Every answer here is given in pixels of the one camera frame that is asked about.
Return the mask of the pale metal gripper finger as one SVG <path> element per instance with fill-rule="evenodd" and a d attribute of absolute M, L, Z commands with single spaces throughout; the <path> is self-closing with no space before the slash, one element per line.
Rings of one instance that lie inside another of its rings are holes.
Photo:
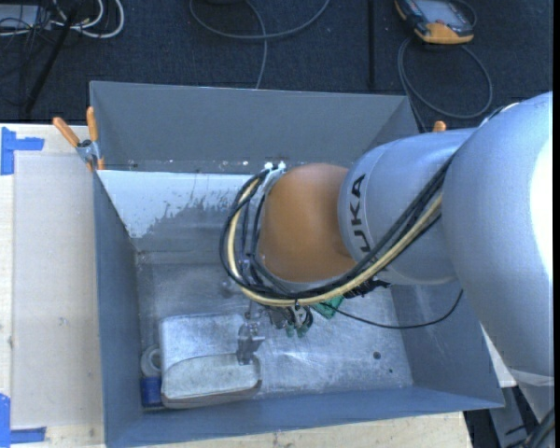
<path fill-rule="evenodd" d="M 242 325 L 237 334 L 237 361 L 241 365 L 250 363 L 249 344 L 250 329 L 248 325 Z"/>
<path fill-rule="evenodd" d="M 252 363 L 259 347 L 265 341 L 265 336 L 259 332 L 258 326 L 250 326 L 247 341 L 247 362 Z"/>

